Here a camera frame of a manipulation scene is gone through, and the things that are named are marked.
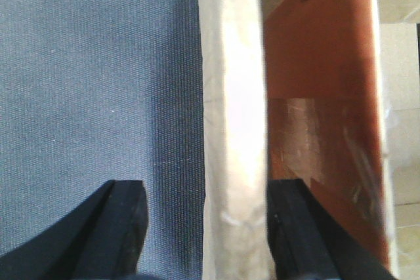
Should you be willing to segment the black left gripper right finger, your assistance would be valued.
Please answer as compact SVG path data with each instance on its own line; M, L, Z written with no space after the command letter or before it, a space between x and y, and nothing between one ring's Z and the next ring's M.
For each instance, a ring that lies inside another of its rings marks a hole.
M277 279L393 279L301 179L268 182L267 224Z

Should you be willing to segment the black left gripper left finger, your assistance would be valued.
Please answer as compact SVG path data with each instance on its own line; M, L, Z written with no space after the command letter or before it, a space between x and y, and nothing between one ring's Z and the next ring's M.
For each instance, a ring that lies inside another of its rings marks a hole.
M1 257L2 279L124 279L137 273L148 227L140 180L110 180Z

